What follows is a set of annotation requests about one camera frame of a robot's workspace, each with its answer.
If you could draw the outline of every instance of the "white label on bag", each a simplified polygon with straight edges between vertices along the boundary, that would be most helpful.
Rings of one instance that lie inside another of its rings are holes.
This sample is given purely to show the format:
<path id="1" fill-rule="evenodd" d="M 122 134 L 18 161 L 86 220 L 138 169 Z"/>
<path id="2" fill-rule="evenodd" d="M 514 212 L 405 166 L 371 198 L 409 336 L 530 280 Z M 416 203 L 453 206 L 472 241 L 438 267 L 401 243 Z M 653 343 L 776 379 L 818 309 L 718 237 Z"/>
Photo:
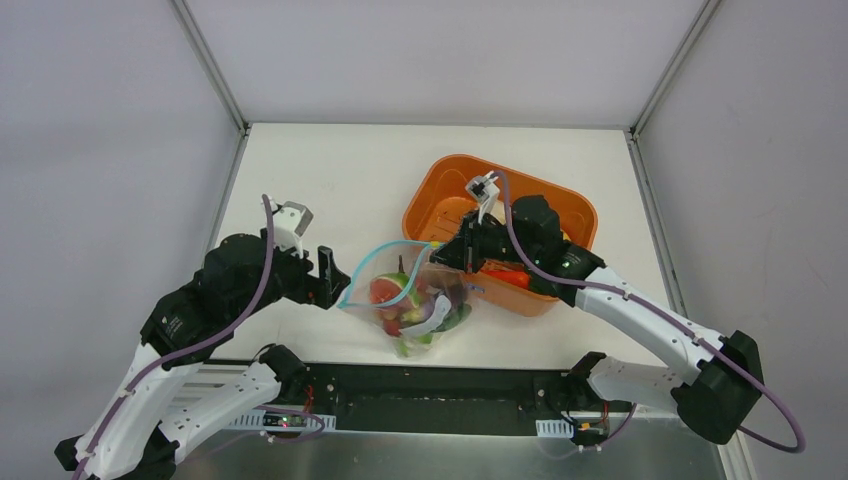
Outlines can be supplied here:
<path id="1" fill-rule="evenodd" d="M 411 327 L 401 328 L 400 334 L 404 337 L 420 337 L 426 335 L 433 330 L 439 328 L 445 317 L 450 313 L 450 300 L 445 295 L 439 295 L 436 299 L 436 304 L 433 306 L 433 314 L 426 321 L 421 322 Z"/>

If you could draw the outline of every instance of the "white wall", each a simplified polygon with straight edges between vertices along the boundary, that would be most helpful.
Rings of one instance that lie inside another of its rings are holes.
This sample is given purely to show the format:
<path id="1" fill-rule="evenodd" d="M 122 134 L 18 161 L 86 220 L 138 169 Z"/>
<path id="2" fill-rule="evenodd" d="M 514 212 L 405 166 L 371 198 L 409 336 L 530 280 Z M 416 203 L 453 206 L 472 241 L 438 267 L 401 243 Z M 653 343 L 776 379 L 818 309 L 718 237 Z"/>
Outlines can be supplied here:
<path id="1" fill-rule="evenodd" d="M 256 122 L 629 126 L 702 0 L 189 2 Z"/>
<path id="2" fill-rule="evenodd" d="M 641 151 L 691 316 L 758 340 L 802 456 L 762 479 L 846 479 L 848 2 L 728 0 Z M 746 422 L 792 443 L 767 401 Z"/>
<path id="3" fill-rule="evenodd" d="M 237 134 L 166 1 L 0 2 L 0 478 L 65 479 Z"/>

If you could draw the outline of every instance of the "white table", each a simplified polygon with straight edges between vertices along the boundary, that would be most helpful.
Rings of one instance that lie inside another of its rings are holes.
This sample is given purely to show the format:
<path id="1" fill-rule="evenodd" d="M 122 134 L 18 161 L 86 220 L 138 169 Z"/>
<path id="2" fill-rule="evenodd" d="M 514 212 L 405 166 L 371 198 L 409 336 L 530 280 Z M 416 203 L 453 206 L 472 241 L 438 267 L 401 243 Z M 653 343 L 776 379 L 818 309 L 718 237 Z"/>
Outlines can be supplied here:
<path id="1" fill-rule="evenodd" d="M 666 303 L 660 268 L 624 134 L 533 128 L 256 124 L 239 166 L 218 241 L 264 226 L 260 195 L 309 206 L 307 249 L 333 249 L 350 274 L 374 247 L 401 239 L 401 218 L 430 166 L 467 153 L 563 185 L 598 212 L 592 250 Z M 251 358 L 287 345 L 304 361 L 491 368 L 569 368 L 586 352 L 660 364 L 600 319 L 557 305 L 524 318 L 478 302 L 469 319 L 426 356 L 403 360 L 382 330 L 333 308 L 281 300 L 253 315 L 216 358 Z"/>

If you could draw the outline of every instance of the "gray floor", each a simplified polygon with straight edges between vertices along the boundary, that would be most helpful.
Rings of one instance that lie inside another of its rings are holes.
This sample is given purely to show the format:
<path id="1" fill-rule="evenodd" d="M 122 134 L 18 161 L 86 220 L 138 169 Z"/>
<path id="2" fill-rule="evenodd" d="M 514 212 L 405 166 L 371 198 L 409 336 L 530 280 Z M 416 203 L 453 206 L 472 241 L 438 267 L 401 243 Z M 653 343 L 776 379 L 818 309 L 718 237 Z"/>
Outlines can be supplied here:
<path id="1" fill-rule="evenodd" d="M 600 454 L 564 460 L 556 457 L 574 447 L 561 439 L 382 433 L 331 433 L 293 445 L 251 435 L 203 456 L 243 433 L 218 432 L 174 480 L 725 479 L 716 447 L 677 420 L 634 419 Z"/>

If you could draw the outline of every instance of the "orange plastic container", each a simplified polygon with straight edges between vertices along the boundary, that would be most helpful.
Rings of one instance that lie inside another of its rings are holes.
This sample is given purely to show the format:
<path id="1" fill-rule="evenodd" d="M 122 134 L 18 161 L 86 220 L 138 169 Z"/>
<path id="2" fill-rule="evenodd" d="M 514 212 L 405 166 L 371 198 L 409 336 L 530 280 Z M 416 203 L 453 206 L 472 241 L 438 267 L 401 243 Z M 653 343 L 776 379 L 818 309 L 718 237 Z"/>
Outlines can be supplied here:
<path id="1" fill-rule="evenodd" d="M 521 172 L 470 155 L 449 155 L 433 164 L 403 215 L 403 235 L 411 240 L 446 242 L 459 230 L 462 216 L 477 208 L 465 185 L 478 175 L 502 170 L 509 179 L 511 200 L 525 195 L 544 195 L 559 213 L 560 226 L 571 241 L 592 246 L 598 229 L 595 207 L 583 195 Z M 484 273 L 469 281 L 484 289 L 480 297 L 525 317 L 547 312 L 557 298 L 535 294 Z"/>

